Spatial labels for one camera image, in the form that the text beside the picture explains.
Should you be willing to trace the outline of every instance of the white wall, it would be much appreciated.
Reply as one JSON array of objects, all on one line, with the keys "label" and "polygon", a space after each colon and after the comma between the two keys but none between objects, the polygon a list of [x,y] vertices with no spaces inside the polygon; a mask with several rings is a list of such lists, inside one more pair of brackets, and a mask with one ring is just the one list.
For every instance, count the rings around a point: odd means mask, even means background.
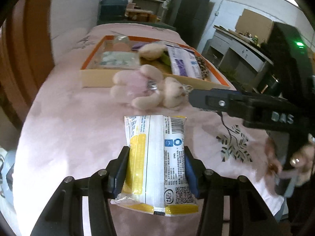
[{"label": "white wall", "polygon": [[100,0],[52,0],[50,37],[54,58],[96,26]]},{"label": "white wall", "polygon": [[213,25],[221,25],[226,29],[235,30],[239,16],[244,9],[257,12],[265,17],[278,22],[295,26],[300,31],[303,40],[315,52],[314,30],[303,12],[293,4],[285,0],[223,0],[219,15],[214,16],[221,0],[210,0],[214,8],[208,20],[203,37],[199,43],[198,51],[202,52],[208,39],[213,37],[215,29]]}]

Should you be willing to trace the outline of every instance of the leaf pattern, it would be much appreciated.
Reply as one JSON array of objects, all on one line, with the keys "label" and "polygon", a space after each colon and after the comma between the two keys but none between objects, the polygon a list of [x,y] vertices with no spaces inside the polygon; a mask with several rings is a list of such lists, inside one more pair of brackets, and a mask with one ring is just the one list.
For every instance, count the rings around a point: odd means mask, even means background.
[{"label": "leaf pattern", "polygon": [[253,162],[251,155],[247,151],[248,138],[242,133],[238,125],[233,125],[231,129],[228,129],[231,136],[218,135],[216,138],[221,147],[222,162],[225,162],[231,156],[235,160],[243,162]]},{"label": "leaf pattern", "polygon": [[95,44],[95,42],[89,41],[90,35],[84,37],[83,39],[79,40],[77,45],[73,49],[84,49],[89,45]]}]

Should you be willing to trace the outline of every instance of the leopard print item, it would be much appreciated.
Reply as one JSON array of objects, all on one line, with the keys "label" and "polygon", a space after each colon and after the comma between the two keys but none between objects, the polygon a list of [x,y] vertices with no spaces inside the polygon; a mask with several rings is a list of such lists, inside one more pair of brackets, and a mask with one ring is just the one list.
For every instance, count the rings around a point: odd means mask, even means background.
[{"label": "leopard print item", "polygon": [[207,66],[205,65],[204,59],[202,57],[200,57],[200,56],[195,56],[195,57],[196,57],[196,60],[198,62],[200,70],[201,70],[201,77],[204,80],[204,79],[208,78],[209,70],[208,70]]}]

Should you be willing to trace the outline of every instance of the table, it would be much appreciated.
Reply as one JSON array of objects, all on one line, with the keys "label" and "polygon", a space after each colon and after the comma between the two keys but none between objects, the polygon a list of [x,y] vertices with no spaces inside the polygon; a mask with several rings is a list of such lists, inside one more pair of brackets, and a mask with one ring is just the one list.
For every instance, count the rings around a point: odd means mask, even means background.
[{"label": "table", "polygon": [[[94,27],[87,36],[87,45],[65,54],[40,88],[27,115],[17,149],[13,196],[22,236],[29,236],[45,205],[66,176],[75,179],[89,177],[116,159],[126,145],[124,116],[149,114],[113,102],[108,88],[82,88],[80,68],[95,45],[112,32],[172,41],[185,44],[178,33],[168,29],[153,29],[139,24],[105,24]],[[240,127],[229,144],[237,146],[243,137],[252,162],[233,157],[222,162],[221,147],[216,138],[228,136],[221,117],[214,112],[200,111],[186,104],[181,110],[157,108],[150,114],[185,116],[185,145],[193,156],[203,161],[221,176],[237,178],[245,175],[253,183],[275,215],[283,197],[271,194],[264,179],[267,160],[264,130],[247,129],[239,118],[224,115],[227,127]],[[229,198],[225,220],[229,219]],[[82,202],[84,235],[89,231],[87,199]],[[189,216],[164,217],[144,214],[110,205],[117,235],[195,235],[202,209]]]},{"label": "table", "polygon": [[221,71],[233,72],[246,90],[256,89],[273,62],[244,40],[214,28],[214,36],[208,40],[202,55]]}]

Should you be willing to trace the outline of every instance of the gray cabinet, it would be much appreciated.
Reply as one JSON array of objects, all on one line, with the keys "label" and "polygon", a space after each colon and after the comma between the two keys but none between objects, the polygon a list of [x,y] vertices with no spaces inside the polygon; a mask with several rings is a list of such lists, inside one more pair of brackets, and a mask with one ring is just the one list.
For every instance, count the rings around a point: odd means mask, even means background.
[{"label": "gray cabinet", "polygon": [[211,10],[210,0],[171,0],[164,22],[174,26],[185,43],[197,48]]},{"label": "gray cabinet", "polygon": [[256,88],[272,61],[259,50],[231,33],[216,28],[202,55],[222,71],[234,72],[247,90]]}]

